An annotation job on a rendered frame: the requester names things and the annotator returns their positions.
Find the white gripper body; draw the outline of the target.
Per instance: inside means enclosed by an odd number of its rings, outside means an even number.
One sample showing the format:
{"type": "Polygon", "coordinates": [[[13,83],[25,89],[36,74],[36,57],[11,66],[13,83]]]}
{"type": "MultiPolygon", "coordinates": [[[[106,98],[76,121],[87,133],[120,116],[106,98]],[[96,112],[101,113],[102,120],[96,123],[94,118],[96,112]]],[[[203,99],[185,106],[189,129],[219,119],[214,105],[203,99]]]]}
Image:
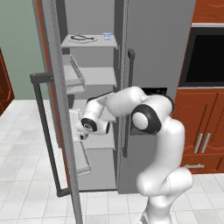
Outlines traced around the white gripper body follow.
{"type": "Polygon", "coordinates": [[[85,141],[88,138],[88,132],[83,128],[81,122],[76,123],[76,129],[77,129],[78,138],[81,141],[85,141]]]}

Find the grey fridge door bin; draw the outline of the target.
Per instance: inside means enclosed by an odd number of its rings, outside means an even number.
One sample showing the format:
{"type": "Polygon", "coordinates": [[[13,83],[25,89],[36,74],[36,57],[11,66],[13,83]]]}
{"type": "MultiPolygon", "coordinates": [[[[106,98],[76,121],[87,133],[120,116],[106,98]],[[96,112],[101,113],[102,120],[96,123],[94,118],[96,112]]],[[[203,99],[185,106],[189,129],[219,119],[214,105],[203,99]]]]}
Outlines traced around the grey fridge door bin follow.
{"type": "Polygon", "coordinates": [[[66,79],[66,92],[73,95],[85,90],[85,78],[72,54],[62,56],[64,74],[66,79]]]}
{"type": "Polygon", "coordinates": [[[80,120],[81,111],[79,109],[70,109],[70,123],[72,130],[72,139],[73,139],[73,152],[76,163],[76,172],[78,176],[87,175],[91,172],[91,164],[88,159],[87,151],[84,147],[79,133],[76,129],[76,124],[80,120]]]}

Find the grey open fridge door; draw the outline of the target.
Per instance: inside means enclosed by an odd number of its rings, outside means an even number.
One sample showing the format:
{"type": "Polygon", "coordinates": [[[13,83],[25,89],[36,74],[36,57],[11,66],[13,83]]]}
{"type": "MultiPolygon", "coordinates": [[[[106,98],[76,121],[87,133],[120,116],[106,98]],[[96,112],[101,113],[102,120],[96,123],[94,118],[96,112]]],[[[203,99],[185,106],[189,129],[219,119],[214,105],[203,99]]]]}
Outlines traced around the grey open fridge door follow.
{"type": "Polygon", "coordinates": [[[74,144],[68,111],[66,80],[62,65],[60,31],[56,0],[32,0],[45,71],[53,75],[53,83],[46,83],[50,98],[54,128],[66,171],[67,187],[70,188],[76,224],[83,224],[81,199],[74,158],[74,144]]]}

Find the grey fridge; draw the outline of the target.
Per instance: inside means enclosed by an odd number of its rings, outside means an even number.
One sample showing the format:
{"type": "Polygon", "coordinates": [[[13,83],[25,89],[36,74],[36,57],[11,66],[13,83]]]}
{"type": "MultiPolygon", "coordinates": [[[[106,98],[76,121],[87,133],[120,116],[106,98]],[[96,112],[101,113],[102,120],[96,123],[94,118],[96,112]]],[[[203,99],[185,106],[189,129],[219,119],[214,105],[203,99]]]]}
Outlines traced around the grey fridge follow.
{"type": "MultiPolygon", "coordinates": [[[[75,109],[91,96],[139,86],[175,97],[196,0],[57,0],[66,72],[76,60],[85,84],[71,90],[75,109]]],[[[82,191],[136,193],[137,175],[152,161],[156,138],[128,118],[112,122],[106,136],[84,143],[91,172],[79,179],[82,191]]]]}

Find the dark grey fish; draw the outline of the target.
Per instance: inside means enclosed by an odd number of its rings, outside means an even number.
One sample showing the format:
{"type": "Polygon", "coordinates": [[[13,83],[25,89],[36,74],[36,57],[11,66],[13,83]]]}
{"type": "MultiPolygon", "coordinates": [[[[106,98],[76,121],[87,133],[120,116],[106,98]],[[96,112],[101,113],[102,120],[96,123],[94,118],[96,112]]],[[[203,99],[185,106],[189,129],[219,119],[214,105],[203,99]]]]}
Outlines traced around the dark grey fish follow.
{"type": "Polygon", "coordinates": [[[87,37],[87,36],[83,36],[83,35],[73,35],[73,36],[71,36],[71,39],[77,40],[77,41],[94,40],[93,37],[87,37]]]}

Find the grey closed fridge door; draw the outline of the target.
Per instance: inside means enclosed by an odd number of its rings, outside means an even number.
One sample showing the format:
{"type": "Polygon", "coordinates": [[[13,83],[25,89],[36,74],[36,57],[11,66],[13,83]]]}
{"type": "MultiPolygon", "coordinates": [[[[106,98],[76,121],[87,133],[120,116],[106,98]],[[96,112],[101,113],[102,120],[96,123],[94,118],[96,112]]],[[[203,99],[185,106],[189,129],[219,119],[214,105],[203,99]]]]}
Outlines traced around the grey closed fridge door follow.
{"type": "MultiPolygon", "coordinates": [[[[132,86],[166,88],[176,96],[196,0],[124,0],[123,85],[129,85],[128,49],[135,51],[132,86]]],[[[137,175],[155,154],[156,138],[129,125],[128,157],[123,156],[122,119],[119,193],[137,192],[137,175]]]]}

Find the dark red-brown wooden cupboard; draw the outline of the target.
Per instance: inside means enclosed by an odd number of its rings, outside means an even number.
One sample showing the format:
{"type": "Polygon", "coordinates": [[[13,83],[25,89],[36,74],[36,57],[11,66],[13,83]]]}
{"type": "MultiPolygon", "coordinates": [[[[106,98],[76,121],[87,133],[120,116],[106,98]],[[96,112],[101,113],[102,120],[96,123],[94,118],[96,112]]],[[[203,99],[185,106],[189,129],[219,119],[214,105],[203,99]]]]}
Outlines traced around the dark red-brown wooden cupboard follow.
{"type": "Polygon", "coordinates": [[[15,95],[13,93],[10,77],[0,48],[0,116],[8,108],[14,98],[15,95]]]}

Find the grey plate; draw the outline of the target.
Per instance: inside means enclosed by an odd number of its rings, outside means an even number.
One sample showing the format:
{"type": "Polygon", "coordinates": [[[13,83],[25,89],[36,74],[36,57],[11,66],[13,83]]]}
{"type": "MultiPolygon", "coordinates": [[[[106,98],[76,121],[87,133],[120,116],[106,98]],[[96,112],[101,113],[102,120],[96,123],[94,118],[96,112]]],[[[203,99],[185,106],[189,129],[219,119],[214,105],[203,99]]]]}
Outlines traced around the grey plate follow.
{"type": "Polygon", "coordinates": [[[95,41],[97,41],[97,40],[98,40],[98,38],[94,38],[94,40],[77,41],[77,40],[73,40],[73,39],[71,39],[71,37],[70,37],[70,41],[71,41],[71,42],[74,42],[74,43],[77,43],[77,44],[87,44],[87,43],[95,42],[95,41]]]}

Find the red-brown wooden cupboard run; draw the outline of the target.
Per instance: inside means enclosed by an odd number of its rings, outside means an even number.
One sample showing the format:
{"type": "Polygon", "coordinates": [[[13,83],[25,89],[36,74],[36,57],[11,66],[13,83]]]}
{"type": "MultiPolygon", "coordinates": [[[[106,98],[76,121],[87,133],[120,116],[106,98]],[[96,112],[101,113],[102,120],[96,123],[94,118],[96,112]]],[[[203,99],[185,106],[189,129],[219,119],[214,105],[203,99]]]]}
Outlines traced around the red-brown wooden cupboard run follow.
{"type": "Polygon", "coordinates": [[[185,125],[181,165],[193,174],[224,173],[224,88],[179,88],[172,117],[185,125]]]}

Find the black built-in oven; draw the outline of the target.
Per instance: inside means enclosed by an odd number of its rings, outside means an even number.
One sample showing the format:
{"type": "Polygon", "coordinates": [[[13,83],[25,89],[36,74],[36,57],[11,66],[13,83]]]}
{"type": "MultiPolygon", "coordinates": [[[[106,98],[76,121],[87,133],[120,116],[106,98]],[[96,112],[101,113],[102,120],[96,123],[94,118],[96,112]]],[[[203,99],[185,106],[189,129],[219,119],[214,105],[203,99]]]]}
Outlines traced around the black built-in oven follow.
{"type": "Polygon", "coordinates": [[[224,88],[224,23],[192,23],[180,88],[224,88]]]}

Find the red-brown wooden upper cupboard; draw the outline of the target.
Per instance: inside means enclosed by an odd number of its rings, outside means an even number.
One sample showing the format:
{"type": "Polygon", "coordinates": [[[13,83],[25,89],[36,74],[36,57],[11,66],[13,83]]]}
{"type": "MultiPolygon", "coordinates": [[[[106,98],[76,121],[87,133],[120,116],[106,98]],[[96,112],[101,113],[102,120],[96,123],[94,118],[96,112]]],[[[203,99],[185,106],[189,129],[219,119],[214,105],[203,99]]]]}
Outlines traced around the red-brown wooden upper cupboard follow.
{"type": "Polygon", "coordinates": [[[224,23],[224,0],[196,0],[194,23],[224,23]]]}

